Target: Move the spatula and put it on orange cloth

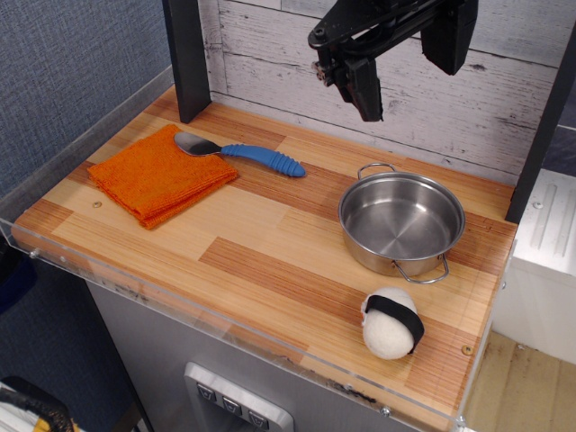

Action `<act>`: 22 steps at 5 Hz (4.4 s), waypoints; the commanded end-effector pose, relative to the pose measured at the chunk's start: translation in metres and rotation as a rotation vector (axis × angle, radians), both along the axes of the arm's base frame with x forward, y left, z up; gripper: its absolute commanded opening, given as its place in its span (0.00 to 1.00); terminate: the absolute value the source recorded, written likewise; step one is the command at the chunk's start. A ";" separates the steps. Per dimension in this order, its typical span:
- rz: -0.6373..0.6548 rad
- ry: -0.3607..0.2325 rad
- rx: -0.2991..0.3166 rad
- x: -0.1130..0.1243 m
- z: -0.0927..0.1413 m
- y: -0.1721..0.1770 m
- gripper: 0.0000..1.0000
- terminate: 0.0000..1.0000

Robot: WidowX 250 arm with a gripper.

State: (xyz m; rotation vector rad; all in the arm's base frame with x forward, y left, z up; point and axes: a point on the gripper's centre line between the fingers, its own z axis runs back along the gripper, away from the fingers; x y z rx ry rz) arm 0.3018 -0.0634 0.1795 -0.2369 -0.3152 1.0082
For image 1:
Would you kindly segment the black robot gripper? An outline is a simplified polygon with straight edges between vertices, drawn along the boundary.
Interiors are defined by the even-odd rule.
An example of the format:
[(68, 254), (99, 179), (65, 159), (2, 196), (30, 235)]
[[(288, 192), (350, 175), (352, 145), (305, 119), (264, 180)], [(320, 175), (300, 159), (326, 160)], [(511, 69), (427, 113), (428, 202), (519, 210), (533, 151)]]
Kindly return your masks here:
[(308, 36), (319, 56), (312, 68), (324, 85), (337, 85), (343, 100), (358, 110), (364, 122), (380, 122), (381, 85), (373, 59), (420, 32), (425, 57), (455, 75), (470, 47), (478, 4), (478, 0), (337, 1)]

